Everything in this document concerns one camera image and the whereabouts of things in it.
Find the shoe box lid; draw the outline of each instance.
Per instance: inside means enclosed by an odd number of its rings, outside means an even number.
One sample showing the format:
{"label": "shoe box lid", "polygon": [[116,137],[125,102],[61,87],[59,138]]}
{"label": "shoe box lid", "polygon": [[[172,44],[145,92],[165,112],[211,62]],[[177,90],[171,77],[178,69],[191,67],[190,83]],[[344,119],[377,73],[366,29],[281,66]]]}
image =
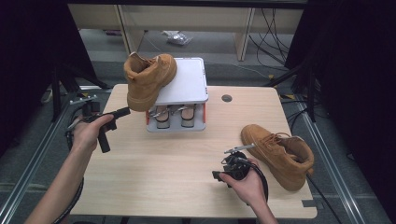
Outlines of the shoe box lid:
{"label": "shoe box lid", "polygon": [[155,105],[203,104],[208,100],[204,60],[175,58],[177,73],[160,90]]}

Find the human arm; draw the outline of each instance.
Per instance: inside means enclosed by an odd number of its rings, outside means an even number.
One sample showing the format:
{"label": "human arm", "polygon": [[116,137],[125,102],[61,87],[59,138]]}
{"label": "human arm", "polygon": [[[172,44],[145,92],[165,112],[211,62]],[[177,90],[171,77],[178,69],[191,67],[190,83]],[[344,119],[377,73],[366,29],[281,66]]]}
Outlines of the human arm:
{"label": "human arm", "polygon": [[[249,159],[249,161],[259,166],[256,160]],[[253,169],[250,169],[247,176],[242,180],[235,180],[224,173],[220,173],[219,177],[229,184],[238,197],[253,209],[261,224],[277,223],[265,200],[262,180]]]}
{"label": "human arm", "polygon": [[104,115],[91,123],[81,122],[74,130],[73,146],[60,171],[25,223],[53,223],[72,202],[97,147],[99,129],[113,115]]}

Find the wooden table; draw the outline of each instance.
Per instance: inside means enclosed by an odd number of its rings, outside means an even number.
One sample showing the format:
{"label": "wooden table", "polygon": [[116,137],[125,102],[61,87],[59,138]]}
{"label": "wooden table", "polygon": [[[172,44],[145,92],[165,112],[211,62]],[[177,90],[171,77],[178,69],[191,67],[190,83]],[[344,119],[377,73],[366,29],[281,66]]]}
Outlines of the wooden table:
{"label": "wooden table", "polygon": [[[222,171],[226,149],[241,146],[240,132],[256,123],[272,133],[290,133],[276,90],[208,86],[206,127],[200,132],[149,133],[145,113],[132,111],[107,132],[111,151],[92,155],[73,215],[128,217],[255,217],[233,189],[212,176]],[[127,85],[116,85],[105,112],[127,106]],[[231,102],[221,97],[231,95]],[[277,218],[313,218],[316,207],[305,183],[290,192],[261,163],[269,206]]]}

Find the box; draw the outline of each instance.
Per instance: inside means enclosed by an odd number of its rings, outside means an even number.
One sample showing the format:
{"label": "box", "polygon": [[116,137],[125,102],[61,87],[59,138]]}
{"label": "box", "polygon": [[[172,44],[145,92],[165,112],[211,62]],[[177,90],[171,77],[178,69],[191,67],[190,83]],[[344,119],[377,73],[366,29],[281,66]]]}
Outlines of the box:
{"label": "box", "polygon": [[160,90],[154,106],[149,111],[155,111],[157,105],[170,105],[171,111],[183,105],[195,104],[194,126],[181,126],[181,111],[174,115],[169,113],[170,127],[158,129],[157,121],[146,113],[147,130],[151,133],[193,132],[205,129],[205,102],[208,100],[205,66],[202,58],[175,58],[177,73],[174,79]]}

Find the tan work boot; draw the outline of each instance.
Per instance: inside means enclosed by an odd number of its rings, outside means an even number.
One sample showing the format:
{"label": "tan work boot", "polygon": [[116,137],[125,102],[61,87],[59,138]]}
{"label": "tan work boot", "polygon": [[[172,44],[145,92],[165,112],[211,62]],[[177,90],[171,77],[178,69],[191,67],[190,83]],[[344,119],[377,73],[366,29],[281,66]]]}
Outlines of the tan work boot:
{"label": "tan work boot", "polygon": [[133,52],[123,68],[128,81],[128,106],[134,111],[147,111],[157,101],[160,89],[175,77],[177,64],[169,54],[145,59]]}
{"label": "tan work boot", "polygon": [[312,175],[314,154],[302,138],[286,133],[273,134],[257,124],[244,127],[241,138],[244,145],[255,145],[247,151],[268,165],[284,189],[299,190],[305,183],[305,175]]}

